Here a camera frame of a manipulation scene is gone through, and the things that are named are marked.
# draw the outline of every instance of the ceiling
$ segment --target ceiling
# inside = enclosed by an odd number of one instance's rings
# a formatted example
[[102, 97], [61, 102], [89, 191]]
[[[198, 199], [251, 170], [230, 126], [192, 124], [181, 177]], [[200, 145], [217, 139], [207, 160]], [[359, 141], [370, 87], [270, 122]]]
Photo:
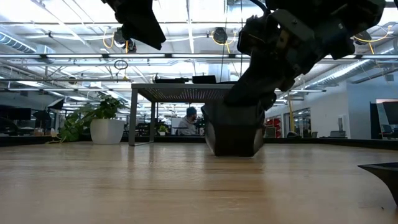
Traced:
[[[0, 29], [15, 35], [19, 40], [32, 43], [33, 45], [46, 45], [57, 54], [105, 54], [109, 52], [123, 53], [124, 50], [113, 44], [111, 45], [113, 32], [121, 25], [114, 18], [113, 10], [100, 0], [45, 0], [42, 1], [45, 9], [39, 7], [35, 0], [2, 0], [0, 3]], [[189, 2], [188, 23], [187, 2]], [[237, 38], [235, 37], [244, 25], [246, 18], [253, 14], [262, 15], [259, 7], [254, 6], [247, 0], [243, 0], [243, 10], [225, 1], [214, 0], [156, 0], [153, 2], [153, 11], [159, 24], [167, 37], [160, 51], [136, 41], [137, 53], [185, 53], [185, 54], [224, 54], [239, 52], [236, 49]], [[388, 36], [373, 44], [376, 54], [379, 53], [378, 46], [391, 41], [398, 35], [398, 13], [396, 8], [385, 8], [383, 17], [378, 26], [368, 30], [375, 38]], [[211, 38], [215, 27], [225, 27], [229, 36], [228, 48], [216, 44]], [[0, 44], [0, 54], [19, 54], [20, 52]], [[356, 45], [356, 54], [369, 54], [368, 45]], [[35, 74], [45, 74], [43, 65], [24, 65], [23, 60], [7, 60], [16, 65], [24, 66]], [[77, 78], [115, 78], [116, 70], [112, 63], [105, 66], [77, 66], [71, 60], [63, 60], [70, 63], [68, 66], [48, 66], [46, 74], [52, 78], [74, 76]], [[127, 70], [118, 75], [127, 76], [136, 83], [150, 83], [155, 74], [164, 78], [191, 77], [192, 75], [209, 73], [209, 64], [220, 63], [208, 60], [178, 60], [171, 59], [134, 59], [129, 61]], [[227, 64], [230, 80], [237, 80], [249, 64], [236, 61]], [[313, 70], [297, 79], [297, 83], [310, 82], [314, 78], [324, 74], [341, 62], [320, 63]], [[128, 83], [102, 82], [108, 88], [129, 88]], [[120, 92], [121, 96], [129, 98], [129, 93]]]

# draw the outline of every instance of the wooden table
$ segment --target wooden table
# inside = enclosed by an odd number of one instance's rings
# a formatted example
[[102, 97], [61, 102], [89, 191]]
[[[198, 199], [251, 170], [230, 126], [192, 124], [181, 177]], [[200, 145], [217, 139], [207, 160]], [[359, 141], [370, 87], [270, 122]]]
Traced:
[[0, 149], [0, 223], [398, 223], [387, 187], [358, 164], [398, 152], [267, 144], [254, 158], [206, 144]]

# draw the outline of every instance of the man with cap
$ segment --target man with cap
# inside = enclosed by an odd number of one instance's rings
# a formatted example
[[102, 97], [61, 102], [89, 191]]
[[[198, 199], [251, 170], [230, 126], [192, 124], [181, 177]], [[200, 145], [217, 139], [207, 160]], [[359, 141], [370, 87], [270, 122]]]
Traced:
[[195, 122], [197, 119], [197, 110], [194, 107], [187, 108], [187, 115], [182, 118], [178, 128], [178, 135], [196, 135], [197, 127], [195, 126]]

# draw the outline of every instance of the wall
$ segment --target wall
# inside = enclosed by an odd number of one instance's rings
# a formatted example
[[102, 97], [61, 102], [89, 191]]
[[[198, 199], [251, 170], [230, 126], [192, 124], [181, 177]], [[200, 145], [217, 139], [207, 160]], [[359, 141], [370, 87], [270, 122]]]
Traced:
[[349, 125], [351, 138], [371, 139], [370, 103], [377, 99], [398, 99], [398, 82], [387, 82], [383, 77], [360, 84], [348, 84]]
[[0, 93], [0, 105], [15, 106], [20, 108], [31, 108], [44, 110], [44, 108], [59, 98], [51, 95], [40, 95], [37, 92], [28, 92], [28, 96], [20, 93]]
[[[339, 86], [326, 88], [325, 93], [310, 93], [304, 101], [293, 101], [293, 110], [311, 109], [311, 129], [318, 131], [318, 137], [329, 136], [330, 131], [338, 130], [338, 118], [345, 117], [343, 129], [350, 138], [348, 116], [348, 100], [346, 82]], [[276, 116], [289, 112], [288, 106], [273, 107], [266, 112], [266, 117]]]

